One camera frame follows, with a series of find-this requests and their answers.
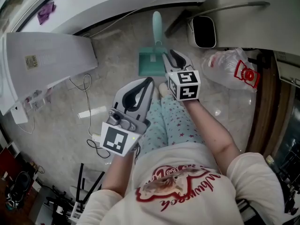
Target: concrete floor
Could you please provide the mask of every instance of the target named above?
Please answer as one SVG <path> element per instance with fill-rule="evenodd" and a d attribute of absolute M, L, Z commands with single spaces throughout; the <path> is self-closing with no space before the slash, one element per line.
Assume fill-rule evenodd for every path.
<path fill-rule="evenodd" d="M 183 8 L 160 9 L 166 28 Z M 94 50 L 99 66 L 90 71 L 92 85 L 88 90 L 91 109 L 97 114 L 91 117 L 91 133 L 101 132 L 101 125 L 106 121 L 116 91 L 130 81 L 138 79 L 138 50 L 152 46 L 153 11 L 131 15 L 104 33 L 93 39 Z M 90 33 L 107 26 L 95 28 Z M 206 79 L 201 70 L 205 50 L 193 48 L 188 44 L 186 28 L 182 27 L 170 39 L 164 39 L 164 46 L 187 55 L 199 70 L 201 78 L 200 101 L 232 134 L 238 147 L 244 151 L 252 126 L 255 109 L 255 94 L 243 90 L 229 90 L 226 87 Z M 83 75 L 72 80 L 82 84 Z M 164 81 L 155 78 L 156 85 Z M 89 116 L 79 118 L 78 114 L 88 108 L 85 94 L 75 88 L 68 80 L 56 86 L 51 95 L 51 102 L 35 114 L 33 134 L 23 132 L 15 123 L 11 114 L 1 117 L 1 123 L 19 149 L 45 169 L 39 177 L 50 185 L 69 191 L 69 186 L 77 185 L 80 163 L 93 171 L 106 171 L 112 156 L 100 158 L 90 148 L 86 140 Z M 31 130 L 33 120 L 22 127 Z"/>

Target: clear plastic bag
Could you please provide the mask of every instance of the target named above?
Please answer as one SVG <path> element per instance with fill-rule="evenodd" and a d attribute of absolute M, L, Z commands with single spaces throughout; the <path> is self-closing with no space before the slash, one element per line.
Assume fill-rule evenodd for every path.
<path fill-rule="evenodd" d="M 207 53 L 202 63 L 204 75 L 229 89 L 256 92 L 260 75 L 241 48 Z"/>

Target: leg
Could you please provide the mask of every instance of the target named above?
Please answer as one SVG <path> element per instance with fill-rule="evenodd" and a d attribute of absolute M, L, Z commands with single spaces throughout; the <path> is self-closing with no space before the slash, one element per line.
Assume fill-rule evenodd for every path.
<path fill-rule="evenodd" d="M 161 106 L 168 137 L 168 145 L 185 142 L 204 144 L 203 139 L 200 137 L 185 107 L 176 101 L 168 92 L 161 92 L 161 94 L 162 96 L 164 95 L 161 99 Z"/>
<path fill-rule="evenodd" d="M 151 125 L 139 141 L 141 146 L 139 157 L 152 150 L 165 147 L 168 144 L 160 100 L 158 100 L 158 92 L 157 95 L 153 95 L 147 119 L 151 122 Z"/>

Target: purple rag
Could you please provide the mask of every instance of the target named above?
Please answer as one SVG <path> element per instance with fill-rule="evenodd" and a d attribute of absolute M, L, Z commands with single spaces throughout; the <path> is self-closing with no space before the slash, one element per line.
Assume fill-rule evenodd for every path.
<path fill-rule="evenodd" d="M 44 5 L 41 10 L 37 13 L 37 18 L 39 21 L 39 24 L 41 25 L 49 18 L 49 14 L 54 12 L 56 8 L 56 5 L 54 5 L 54 2 L 50 2 L 46 5 Z"/>

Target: dustpan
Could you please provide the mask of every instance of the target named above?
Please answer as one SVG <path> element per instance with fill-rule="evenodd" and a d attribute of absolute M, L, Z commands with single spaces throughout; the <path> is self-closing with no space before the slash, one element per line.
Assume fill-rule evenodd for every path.
<path fill-rule="evenodd" d="M 143 47 L 139 51 L 139 76 L 165 76 L 163 54 L 168 50 L 163 47 L 162 18 L 158 11 L 152 17 L 154 47 Z"/>

